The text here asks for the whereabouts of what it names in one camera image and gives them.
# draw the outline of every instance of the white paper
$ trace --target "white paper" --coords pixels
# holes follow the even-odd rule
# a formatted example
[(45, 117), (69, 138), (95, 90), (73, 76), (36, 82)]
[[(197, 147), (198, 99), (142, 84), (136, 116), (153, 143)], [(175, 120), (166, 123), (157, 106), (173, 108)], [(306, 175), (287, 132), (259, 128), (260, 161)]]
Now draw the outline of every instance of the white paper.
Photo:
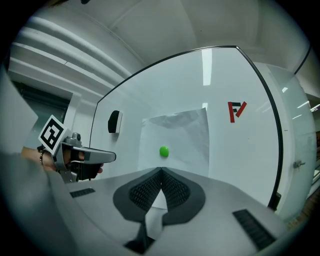
[(145, 229), (148, 237), (158, 240), (163, 231), (162, 217), (168, 212), (166, 209), (151, 207), (145, 215)]
[[(168, 157), (160, 156), (162, 146), (168, 147)], [(138, 171), (156, 167), (208, 177), (209, 127), (205, 108), (142, 120)], [(162, 191), (152, 206), (167, 208)]]

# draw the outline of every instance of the green ball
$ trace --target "green ball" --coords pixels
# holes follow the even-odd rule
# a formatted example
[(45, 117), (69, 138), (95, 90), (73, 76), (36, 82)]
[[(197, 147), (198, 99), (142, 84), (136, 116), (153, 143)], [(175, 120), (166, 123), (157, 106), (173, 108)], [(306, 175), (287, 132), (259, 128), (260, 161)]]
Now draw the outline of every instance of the green ball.
[(167, 146), (160, 147), (160, 155), (167, 158), (169, 156), (169, 148)]

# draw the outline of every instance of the door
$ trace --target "door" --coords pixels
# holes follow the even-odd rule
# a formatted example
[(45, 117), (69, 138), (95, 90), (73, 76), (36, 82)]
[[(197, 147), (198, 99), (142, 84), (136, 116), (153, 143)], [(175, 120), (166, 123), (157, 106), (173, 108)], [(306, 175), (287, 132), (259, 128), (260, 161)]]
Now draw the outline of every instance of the door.
[(268, 65), (269, 75), (282, 95), (292, 129), (294, 154), (289, 170), (288, 190), (278, 214), (290, 221), (304, 207), (312, 184), (316, 163), (316, 131), (307, 96), (297, 77), (280, 67)]

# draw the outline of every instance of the logo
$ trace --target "logo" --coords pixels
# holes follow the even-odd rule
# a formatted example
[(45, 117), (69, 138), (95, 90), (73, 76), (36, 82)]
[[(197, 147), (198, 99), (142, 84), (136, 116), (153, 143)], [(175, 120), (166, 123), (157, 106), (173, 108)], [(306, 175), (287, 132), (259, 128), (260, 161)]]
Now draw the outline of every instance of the logo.
[(234, 113), (236, 113), (236, 117), (239, 118), (242, 112), (244, 111), (247, 103), (244, 101), (242, 104), (240, 102), (228, 102), (229, 113), (230, 113), (230, 122), (235, 122)]

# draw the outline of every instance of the white table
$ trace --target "white table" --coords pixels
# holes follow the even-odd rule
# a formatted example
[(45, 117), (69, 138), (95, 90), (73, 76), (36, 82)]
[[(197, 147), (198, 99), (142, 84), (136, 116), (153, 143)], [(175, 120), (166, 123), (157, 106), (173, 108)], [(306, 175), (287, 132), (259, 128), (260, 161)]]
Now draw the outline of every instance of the white table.
[[(100, 177), (137, 171), (142, 119), (207, 107), (209, 177), (232, 184), (267, 206), (282, 141), (265, 87), (237, 47), (190, 51), (138, 72), (97, 104), (90, 147), (117, 155), (116, 161), (104, 165)], [(247, 103), (233, 123), (228, 102)], [(108, 133), (114, 110), (123, 112), (119, 136)]]

